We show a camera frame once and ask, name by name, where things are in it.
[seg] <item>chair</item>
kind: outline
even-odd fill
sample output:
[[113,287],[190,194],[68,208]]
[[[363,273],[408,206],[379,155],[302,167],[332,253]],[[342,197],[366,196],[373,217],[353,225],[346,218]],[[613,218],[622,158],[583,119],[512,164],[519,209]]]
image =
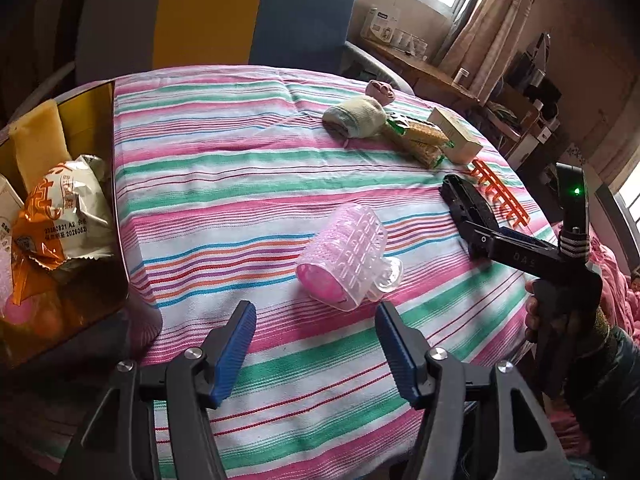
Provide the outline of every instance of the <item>chair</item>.
[[260,64],[365,73],[413,94],[346,41],[355,0],[85,0],[76,82],[168,66]]

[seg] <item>curtain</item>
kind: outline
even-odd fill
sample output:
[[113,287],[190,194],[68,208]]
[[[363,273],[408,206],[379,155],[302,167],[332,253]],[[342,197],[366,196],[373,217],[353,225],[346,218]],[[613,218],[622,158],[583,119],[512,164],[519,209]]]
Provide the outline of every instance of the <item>curtain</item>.
[[469,72],[468,89],[484,105],[516,52],[533,0],[479,0],[439,68],[454,76]]
[[451,48],[451,45],[453,45],[453,42],[456,41],[460,32],[462,32],[462,29],[469,22],[471,14],[474,12],[477,3],[478,0],[467,0],[458,11],[453,23],[451,23],[451,28],[449,29],[447,37],[442,41],[442,44],[438,49],[438,53],[431,60],[433,65],[438,66],[442,62],[442,59]]

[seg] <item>orange plastic comb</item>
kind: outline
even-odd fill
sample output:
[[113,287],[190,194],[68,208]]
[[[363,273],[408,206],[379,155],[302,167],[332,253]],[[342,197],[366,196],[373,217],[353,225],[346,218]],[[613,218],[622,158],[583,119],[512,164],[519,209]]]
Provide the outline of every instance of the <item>orange plastic comb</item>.
[[508,221],[513,221],[513,227],[519,224],[528,225],[530,217],[520,205],[511,191],[502,183],[496,174],[482,161],[475,158],[472,162],[474,169],[473,176],[478,177],[478,184],[483,187],[487,199],[491,199],[494,204],[500,203],[498,209],[505,215]]

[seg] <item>striped bedsheet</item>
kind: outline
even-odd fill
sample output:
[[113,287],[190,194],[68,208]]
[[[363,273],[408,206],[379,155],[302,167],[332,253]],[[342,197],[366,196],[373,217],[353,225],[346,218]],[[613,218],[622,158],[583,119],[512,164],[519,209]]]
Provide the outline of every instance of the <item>striped bedsheet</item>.
[[[427,171],[384,139],[345,143],[322,127],[328,106],[363,91],[338,76],[258,66],[172,68],[116,82],[122,244],[132,286],[164,319],[145,363],[199,344],[240,300],[257,309],[233,393],[210,412],[229,477],[357,478],[405,455],[415,439],[420,414],[398,396],[374,305],[343,313],[295,279],[296,257],[341,203],[370,205],[383,221],[386,254],[405,268],[388,299],[432,345],[492,364],[522,342],[525,277],[471,264],[438,194],[447,173],[469,170],[446,160]],[[387,108],[426,119],[433,104],[399,93]],[[473,131],[479,157],[530,214],[525,231],[553,239],[521,181]],[[0,426],[51,469],[84,405],[62,390],[34,400],[20,421],[6,424],[4,413]],[[162,476],[174,478],[165,405],[155,408]]]

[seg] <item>orange snack bag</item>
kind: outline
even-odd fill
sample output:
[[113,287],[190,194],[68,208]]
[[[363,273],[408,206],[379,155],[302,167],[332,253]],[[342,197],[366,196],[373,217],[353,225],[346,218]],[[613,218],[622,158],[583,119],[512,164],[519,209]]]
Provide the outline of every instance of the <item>orange snack bag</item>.
[[[36,270],[71,270],[113,256],[113,219],[93,162],[81,155],[55,166],[25,200],[12,227],[15,303],[49,288],[43,282],[50,283],[51,275]],[[63,278],[60,272],[53,276]]]

